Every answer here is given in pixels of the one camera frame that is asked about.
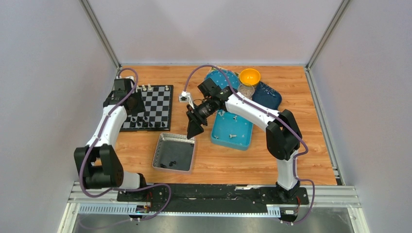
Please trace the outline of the silver metal tray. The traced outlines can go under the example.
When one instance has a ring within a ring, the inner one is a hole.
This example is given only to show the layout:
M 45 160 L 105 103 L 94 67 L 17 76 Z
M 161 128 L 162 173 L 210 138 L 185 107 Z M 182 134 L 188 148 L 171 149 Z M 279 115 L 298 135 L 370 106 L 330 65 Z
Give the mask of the silver metal tray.
M 161 133 L 155 148 L 152 167 L 158 171 L 178 174 L 192 173 L 196 154 L 196 139 L 187 139 L 184 134 Z M 169 163 L 176 161 L 175 166 Z

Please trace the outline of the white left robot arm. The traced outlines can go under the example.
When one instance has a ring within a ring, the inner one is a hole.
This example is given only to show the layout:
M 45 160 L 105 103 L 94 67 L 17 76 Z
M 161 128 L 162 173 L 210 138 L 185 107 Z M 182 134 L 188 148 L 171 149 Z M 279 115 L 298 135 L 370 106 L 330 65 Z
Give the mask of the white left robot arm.
M 144 102 L 135 79 L 115 79 L 112 91 L 103 102 L 103 114 L 96 131 L 85 146 L 74 152 L 84 190 L 119 188 L 130 190 L 130 196 L 136 201 L 148 197 L 149 189 L 142 184 L 143 176 L 125 171 L 115 152 L 120 129 L 128 115 L 143 111 Z

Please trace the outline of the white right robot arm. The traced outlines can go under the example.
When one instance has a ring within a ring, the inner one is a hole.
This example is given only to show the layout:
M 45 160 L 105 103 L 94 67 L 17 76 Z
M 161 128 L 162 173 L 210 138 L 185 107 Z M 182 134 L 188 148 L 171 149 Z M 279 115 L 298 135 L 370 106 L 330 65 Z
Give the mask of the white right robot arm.
M 290 203 L 295 199 L 300 186 L 295 160 L 303 141 L 292 112 L 265 108 L 246 98 L 232 86 L 222 89 L 211 79 L 203 81 L 198 85 L 198 89 L 204 96 L 199 105 L 194 104 L 189 92 L 183 91 L 179 98 L 180 102 L 187 102 L 187 138 L 191 139 L 203 133 L 207 118 L 219 110 L 246 119 L 266 133 L 267 150 L 277 162 L 278 199 L 282 203 Z

